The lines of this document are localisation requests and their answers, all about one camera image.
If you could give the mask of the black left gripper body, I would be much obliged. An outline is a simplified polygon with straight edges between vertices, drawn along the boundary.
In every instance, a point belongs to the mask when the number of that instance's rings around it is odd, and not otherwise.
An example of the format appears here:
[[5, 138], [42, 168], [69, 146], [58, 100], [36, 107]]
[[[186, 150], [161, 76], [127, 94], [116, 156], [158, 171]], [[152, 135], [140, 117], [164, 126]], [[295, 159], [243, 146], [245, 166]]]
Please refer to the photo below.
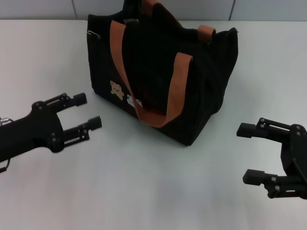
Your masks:
[[63, 137], [57, 110], [37, 102], [29, 115], [0, 127], [0, 161], [39, 147], [58, 153], [64, 149]]

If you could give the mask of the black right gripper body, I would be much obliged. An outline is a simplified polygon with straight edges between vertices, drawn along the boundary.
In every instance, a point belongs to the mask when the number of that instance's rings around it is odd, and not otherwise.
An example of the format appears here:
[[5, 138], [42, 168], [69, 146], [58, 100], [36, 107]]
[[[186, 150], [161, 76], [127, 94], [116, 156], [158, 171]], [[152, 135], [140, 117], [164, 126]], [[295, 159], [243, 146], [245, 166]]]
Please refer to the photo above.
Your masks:
[[297, 195], [307, 197], [307, 131], [298, 124], [290, 126], [286, 142], [282, 144], [281, 161], [286, 176], [299, 190]]

